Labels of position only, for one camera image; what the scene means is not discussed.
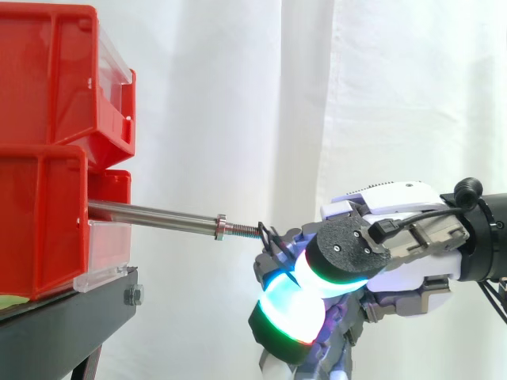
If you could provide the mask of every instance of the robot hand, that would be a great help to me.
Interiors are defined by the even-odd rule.
[[[450,279],[507,276],[507,195],[481,195],[470,178],[445,196],[381,184],[337,197],[321,222],[265,230],[254,264],[265,292],[249,319],[265,378],[350,379],[364,321],[426,314],[448,299]]]

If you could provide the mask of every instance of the blue light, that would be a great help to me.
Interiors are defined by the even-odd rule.
[[[319,277],[308,265],[307,251],[302,251],[295,262],[294,276],[305,291],[314,292],[320,298],[331,298],[356,291],[368,282],[362,279],[354,283],[331,283]]]
[[[265,316],[281,332],[305,344],[314,341],[326,318],[324,301],[302,290],[284,273],[269,283],[260,305]]]

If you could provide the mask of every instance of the red plastic bin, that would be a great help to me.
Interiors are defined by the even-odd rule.
[[[91,6],[0,2],[5,144],[76,145],[92,170],[135,153],[135,73]]]
[[[77,146],[0,146],[0,295],[72,287],[88,269],[88,195],[130,203],[130,183],[125,171],[88,173]]]

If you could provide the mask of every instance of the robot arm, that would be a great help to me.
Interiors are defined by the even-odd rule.
[[[263,335],[269,316],[258,318],[265,310],[254,310],[249,323],[266,350],[265,378],[277,367],[294,379],[350,378],[351,347],[364,321],[428,313],[450,296],[450,279],[507,276],[500,255],[507,244],[507,196],[481,194],[473,179],[445,196],[420,182],[382,184],[334,199],[322,207],[321,222],[289,230],[282,244],[271,241],[254,264],[263,288],[273,293],[273,278],[290,268],[301,291],[323,299],[326,314],[310,344],[292,342],[287,350],[297,336]],[[277,316],[283,330],[283,315]],[[297,322],[295,315],[285,317]]]

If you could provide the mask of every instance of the white curtain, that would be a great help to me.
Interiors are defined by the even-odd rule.
[[[90,1],[138,74],[132,201],[283,230],[376,182],[507,192],[503,3]],[[136,227],[146,301],[97,379],[260,379],[259,251]],[[477,286],[453,289],[428,316],[366,326],[354,379],[505,378],[505,326]]]

